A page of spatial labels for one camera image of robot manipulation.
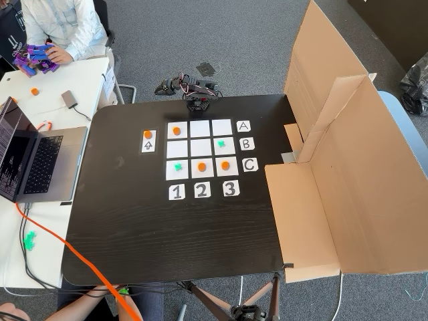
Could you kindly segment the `person's left hand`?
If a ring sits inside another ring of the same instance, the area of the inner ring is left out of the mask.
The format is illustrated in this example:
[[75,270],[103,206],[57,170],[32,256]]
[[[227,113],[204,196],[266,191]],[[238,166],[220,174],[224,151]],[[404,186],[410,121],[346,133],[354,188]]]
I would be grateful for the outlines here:
[[50,44],[45,53],[48,59],[55,64],[69,64],[74,60],[65,49],[58,47],[53,43]]

